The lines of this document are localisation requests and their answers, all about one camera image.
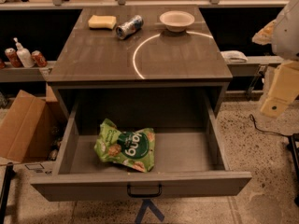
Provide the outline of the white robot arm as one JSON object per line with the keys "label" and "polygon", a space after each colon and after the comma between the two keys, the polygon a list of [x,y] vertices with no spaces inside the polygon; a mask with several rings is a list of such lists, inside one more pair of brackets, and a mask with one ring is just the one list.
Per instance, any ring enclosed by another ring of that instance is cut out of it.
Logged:
{"label": "white robot arm", "polygon": [[283,59],[260,109],[267,117],[277,118],[299,95],[299,0],[290,0],[252,41],[270,44],[273,53]]}

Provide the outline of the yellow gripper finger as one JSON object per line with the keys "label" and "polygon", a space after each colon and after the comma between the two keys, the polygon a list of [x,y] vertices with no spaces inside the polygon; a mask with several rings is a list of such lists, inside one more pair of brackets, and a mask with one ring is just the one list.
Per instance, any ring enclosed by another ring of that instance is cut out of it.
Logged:
{"label": "yellow gripper finger", "polygon": [[299,95],[299,62],[284,61],[274,77],[260,112],[270,118],[280,116]]}

